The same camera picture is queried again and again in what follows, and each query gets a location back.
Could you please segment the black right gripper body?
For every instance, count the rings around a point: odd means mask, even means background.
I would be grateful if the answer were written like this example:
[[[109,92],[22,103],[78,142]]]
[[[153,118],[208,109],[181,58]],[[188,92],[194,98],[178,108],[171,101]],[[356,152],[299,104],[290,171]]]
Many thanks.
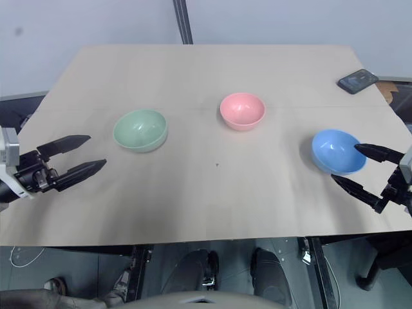
[[[400,167],[397,167],[388,179],[381,196],[398,205],[406,206],[411,201],[410,184],[404,178]]]

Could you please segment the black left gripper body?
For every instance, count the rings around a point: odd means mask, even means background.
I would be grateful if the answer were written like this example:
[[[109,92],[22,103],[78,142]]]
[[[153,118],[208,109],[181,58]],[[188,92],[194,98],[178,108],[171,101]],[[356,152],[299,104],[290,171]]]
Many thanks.
[[[20,156],[15,177],[29,193],[48,192],[52,189],[60,191],[55,181],[58,177],[57,171],[49,168],[47,164],[50,157],[57,154],[59,152],[42,153],[37,149]]]

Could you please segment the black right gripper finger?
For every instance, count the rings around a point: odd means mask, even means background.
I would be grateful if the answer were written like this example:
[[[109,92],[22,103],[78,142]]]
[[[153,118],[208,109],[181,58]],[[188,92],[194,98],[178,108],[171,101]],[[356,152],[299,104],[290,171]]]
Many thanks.
[[[380,214],[387,205],[385,199],[364,190],[363,186],[357,182],[335,174],[332,174],[331,177],[349,195],[369,205],[375,212]]]
[[[404,153],[380,145],[355,144],[355,148],[358,152],[376,162],[389,161],[391,163],[399,163],[404,157]]]

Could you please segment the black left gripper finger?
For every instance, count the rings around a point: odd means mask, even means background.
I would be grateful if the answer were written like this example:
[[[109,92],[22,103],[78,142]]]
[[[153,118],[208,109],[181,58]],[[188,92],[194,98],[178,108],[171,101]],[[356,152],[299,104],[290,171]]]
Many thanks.
[[[67,153],[79,148],[90,138],[89,135],[68,135],[40,145],[37,147],[37,150],[44,159],[49,159],[51,156]]]
[[[96,160],[92,162],[85,162],[67,170],[66,173],[56,177],[55,190],[61,192],[80,182],[83,182],[99,172],[106,163],[106,159]]]

